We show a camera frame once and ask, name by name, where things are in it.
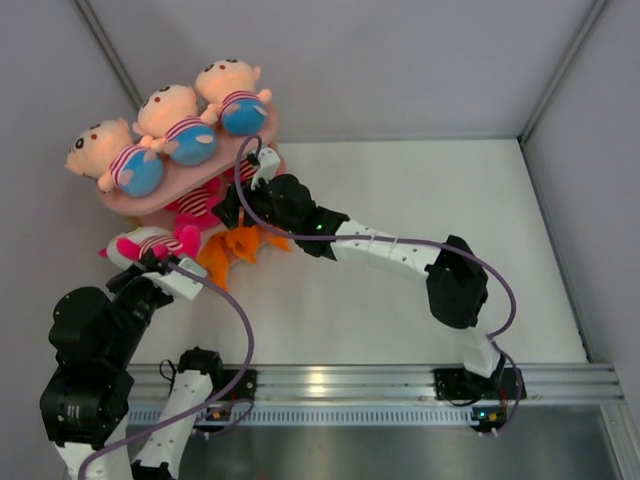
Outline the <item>white pink plush yellow glasses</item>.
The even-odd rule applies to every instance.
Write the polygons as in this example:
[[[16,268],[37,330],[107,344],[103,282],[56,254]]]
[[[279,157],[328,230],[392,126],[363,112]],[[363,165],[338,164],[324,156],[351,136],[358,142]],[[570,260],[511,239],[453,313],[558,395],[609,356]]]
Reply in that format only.
[[[142,226],[121,233],[99,251],[99,256],[108,259],[122,270],[153,254],[161,262],[183,258],[196,259],[202,243],[201,232],[194,225],[177,227],[173,231],[157,226]]]

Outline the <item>white pink plush face down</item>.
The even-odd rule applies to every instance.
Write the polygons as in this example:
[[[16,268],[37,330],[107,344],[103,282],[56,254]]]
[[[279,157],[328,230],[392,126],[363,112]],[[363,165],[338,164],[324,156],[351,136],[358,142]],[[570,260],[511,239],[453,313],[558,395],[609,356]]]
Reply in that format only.
[[[250,162],[250,160],[247,158],[247,156],[253,150],[255,150],[255,149],[252,149],[252,150],[248,151],[245,154],[245,156],[243,157],[243,159],[240,162],[240,168],[239,168],[240,182],[241,183],[248,182],[250,187],[251,187],[251,179],[252,179],[252,177],[253,177],[253,175],[255,173],[255,168],[252,165],[252,163]],[[280,168],[278,169],[276,175],[281,170],[281,167],[282,167],[282,160],[281,160]]]

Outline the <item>boy plush red dot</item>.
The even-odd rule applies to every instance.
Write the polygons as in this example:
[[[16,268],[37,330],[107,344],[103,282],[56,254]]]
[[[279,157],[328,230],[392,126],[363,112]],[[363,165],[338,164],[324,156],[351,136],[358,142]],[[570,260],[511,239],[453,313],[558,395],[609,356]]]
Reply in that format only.
[[[206,66],[196,77],[195,89],[222,127],[233,136],[257,134],[266,123],[270,89],[258,89],[261,68],[238,59]]]

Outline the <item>boy plush black hair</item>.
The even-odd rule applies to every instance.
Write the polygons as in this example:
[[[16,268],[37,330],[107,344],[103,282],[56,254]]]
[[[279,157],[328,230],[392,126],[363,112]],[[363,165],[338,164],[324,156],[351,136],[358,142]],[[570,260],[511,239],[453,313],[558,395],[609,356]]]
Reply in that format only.
[[[164,163],[152,149],[136,144],[123,119],[104,120],[84,130],[68,150],[65,167],[96,181],[99,191],[145,197],[164,176]]]

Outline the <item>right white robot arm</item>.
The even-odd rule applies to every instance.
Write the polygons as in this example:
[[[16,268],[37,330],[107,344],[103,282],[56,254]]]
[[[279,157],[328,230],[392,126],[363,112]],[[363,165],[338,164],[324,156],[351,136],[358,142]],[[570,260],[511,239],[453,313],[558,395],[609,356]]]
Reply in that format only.
[[[488,299],[488,276],[462,238],[410,244],[317,204],[291,174],[230,184],[211,211],[230,229],[259,225],[282,231],[313,257],[359,262],[422,281],[432,317],[454,334],[468,388],[480,397],[501,388],[505,359],[477,325]]]

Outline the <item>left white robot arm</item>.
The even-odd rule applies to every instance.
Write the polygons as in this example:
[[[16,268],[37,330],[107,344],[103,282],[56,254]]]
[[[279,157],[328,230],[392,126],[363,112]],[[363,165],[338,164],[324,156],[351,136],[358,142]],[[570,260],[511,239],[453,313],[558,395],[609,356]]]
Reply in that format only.
[[[126,447],[92,459],[123,439],[134,379],[127,368],[155,311],[175,298],[192,299],[201,284],[170,270],[176,261],[204,271],[186,255],[146,253],[110,279],[107,288],[75,289],[56,304],[49,341],[57,368],[40,410],[50,442],[73,479],[175,479],[196,417],[150,434],[135,458]]]

